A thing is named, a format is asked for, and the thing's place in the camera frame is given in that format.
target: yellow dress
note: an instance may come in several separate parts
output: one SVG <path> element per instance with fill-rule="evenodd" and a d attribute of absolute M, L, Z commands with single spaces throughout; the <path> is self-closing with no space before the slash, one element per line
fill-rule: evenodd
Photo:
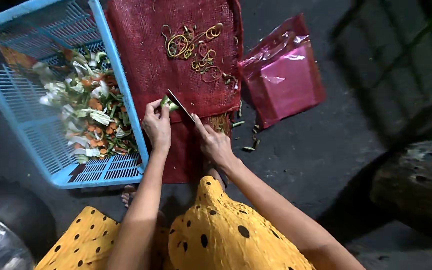
<path fill-rule="evenodd" d="M 105 269 L 118 229 L 88 206 L 35 269 Z M 211 176 L 200 180 L 195 204 L 169 230 L 156 229 L 151 256 L 156 270 L 314 269 L 269 221 L 231 200 Z"/>

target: blue basket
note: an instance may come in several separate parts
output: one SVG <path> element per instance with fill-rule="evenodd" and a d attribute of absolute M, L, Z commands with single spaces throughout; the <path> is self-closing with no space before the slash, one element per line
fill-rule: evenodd
<path fill-rule="evenodd" d="M 138 153 L 79 165 L 64 138 L 60 111 L 39 104 L 46 91 L 31 70 L 0 62 L 0 110 L 46 180 L 58 188 L 137 183 L 148 161 L 146 144 L 123 65 L 98 0 L 30 0 L 0 13 L 0 44 L 55 64 L 60 46 L 105 51 L 131 121 Z"/>

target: vegetable scraps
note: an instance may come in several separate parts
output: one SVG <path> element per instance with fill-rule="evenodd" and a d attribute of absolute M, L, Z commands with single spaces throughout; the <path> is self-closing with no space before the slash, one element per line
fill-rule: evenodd
<path fill-rule="evenodd" d="M 174 103 L 169 97 L 168 95 L 164 95 L 163 99 L 161 100 L 161 102 L 159 103 L 159 106 L 161 106 L 161 108 L 164 105 L 168 105 L 169 106 L 169 112 L 171 113 L 172 111 L 175 111 L 177 109 L 179 109 L 180 107 L 178 105 L 176 105 L 176 103 Z"/>
<path fill-rule="evenodd" d="M 83 49 L 84 54 L 64 49 L 65 66 L 42 62 L 33 66 L 46 89 L 39 103 L 61 109 L 65 138 L 77 162 L 137 152 L 123 95 L 113 70 L 105 68 L 109 58 L 103 51 Z M 64 80 L 57 80 L 62 71 L 66 71 Z"/>

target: pink plastic bag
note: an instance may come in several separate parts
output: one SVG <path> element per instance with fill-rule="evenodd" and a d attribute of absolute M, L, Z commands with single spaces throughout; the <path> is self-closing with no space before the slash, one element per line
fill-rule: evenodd
<path fill-rule="evenodd" d="M 238 63 L 267 128 L 326 97 L 303 14 L 286 20 Z"/>

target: knife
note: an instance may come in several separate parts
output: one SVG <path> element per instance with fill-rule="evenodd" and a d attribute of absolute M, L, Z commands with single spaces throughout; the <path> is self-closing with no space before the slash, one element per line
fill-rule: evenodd
<path fill-rule="evenodd" d="M 193 119 L 193 117 L 191 116 L 191 114 L 189 114 L 188 110 L 186 110 L 186 108 L 183 106 L 183 104 L 181 104 L 181 102 L 178 100 L 178 98 L 173 94 L 173 92 L 171 92 L 171 90 L 168 88 L 167 89 L 170 94 L 172 95 L 172 97 L 174 98 L 174 101 L 176 101 L 181 108 L 183 108 L 184 112 L 186 112 L 186 114 L 191 118 L 191 120 L 193 121 L 193 123 L 196 123 L 195 120 Z"/>

